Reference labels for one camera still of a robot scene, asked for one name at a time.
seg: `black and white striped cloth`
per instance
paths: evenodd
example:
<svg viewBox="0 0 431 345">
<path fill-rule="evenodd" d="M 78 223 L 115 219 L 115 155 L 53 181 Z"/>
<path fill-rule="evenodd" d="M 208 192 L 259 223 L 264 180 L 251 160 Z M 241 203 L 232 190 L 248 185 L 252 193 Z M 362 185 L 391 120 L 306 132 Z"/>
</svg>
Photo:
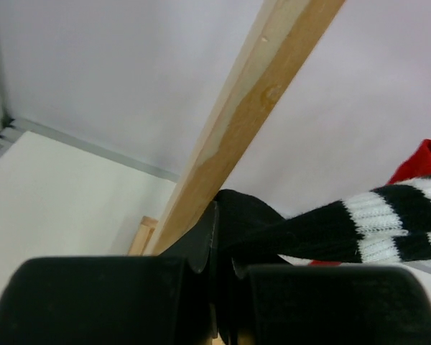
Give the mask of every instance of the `black and white striped cloth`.
<svg viewBox="0 0 431 345">
<path fill-rule="evenodd" d="M 431 259 L 431 176 L 386 185 L 283 219 L 233 190 L 215 198 L 220 248 L 231 257 L 395 263 Z"/>
</svg>

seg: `red sleeve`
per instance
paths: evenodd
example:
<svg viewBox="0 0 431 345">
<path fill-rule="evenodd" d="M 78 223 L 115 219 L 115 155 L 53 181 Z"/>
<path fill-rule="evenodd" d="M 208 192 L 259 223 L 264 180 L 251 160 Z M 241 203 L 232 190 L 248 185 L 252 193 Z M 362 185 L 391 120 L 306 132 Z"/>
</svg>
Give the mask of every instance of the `red sleeve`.
<svg viewBox="0 0 431 345">
<path fill-rule="evenodd" d="M 397 168 L 388 184 L 431 174 L 431 139 L 422 141 L 417 151 Z"/>
</svg>

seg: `wooden plank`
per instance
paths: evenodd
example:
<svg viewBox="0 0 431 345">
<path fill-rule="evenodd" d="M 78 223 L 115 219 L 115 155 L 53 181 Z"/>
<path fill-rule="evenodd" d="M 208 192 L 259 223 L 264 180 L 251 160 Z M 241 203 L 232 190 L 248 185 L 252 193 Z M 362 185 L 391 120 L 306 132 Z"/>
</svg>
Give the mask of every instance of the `wooden plank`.
<svg viewBox="0 0 431 345">
<path fill-rule="evenodd" d="M 145 254 L 163 252 L 200 218 L 343 2 L 264 2 Z"/>
<path fill-rule="evenodd" d="M 156 219 L 147 216 L 142 217 L 139 230 L 137 230 L 131 248 L 129 248 L 128 255 L 143 255 L 145 246 L 152 237 L 157 223 L 158 220 Z"/>
</svg>

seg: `white backdrop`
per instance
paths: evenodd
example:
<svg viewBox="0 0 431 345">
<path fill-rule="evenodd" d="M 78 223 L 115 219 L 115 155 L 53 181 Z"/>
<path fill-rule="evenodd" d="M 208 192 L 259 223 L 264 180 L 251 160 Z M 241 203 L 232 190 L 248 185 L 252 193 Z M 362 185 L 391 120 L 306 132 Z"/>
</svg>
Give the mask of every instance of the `white backdrop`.
<svg viewBox="0 0 431 345">
<path fill-rule="evenodd" d="M 0 0 L 13 115 L 174 173 L 261 0 Z M 385 183 L 431 137 L 431 0 L 347 0 L 227 186 L 283 213 Z"/>
</svg>

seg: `red fabric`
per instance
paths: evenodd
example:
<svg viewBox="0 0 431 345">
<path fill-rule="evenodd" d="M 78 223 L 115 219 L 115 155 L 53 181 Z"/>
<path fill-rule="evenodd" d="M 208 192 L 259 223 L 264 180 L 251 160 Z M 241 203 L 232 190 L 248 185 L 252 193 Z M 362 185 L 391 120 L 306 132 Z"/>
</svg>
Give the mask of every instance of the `red fabric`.
<svg viewBox="0 0 431 345">
<path fill-rule="evenodd" d="M 419 178 L 420 176 L 431 175 L 431 139 L 422 141 L 417 151 L 397 168 L 394 175 L 389 179 L 388 184 Z M 309 265 L 338 266 L 340 262 L 324 262 L 313 260 Z"/>
</svg>

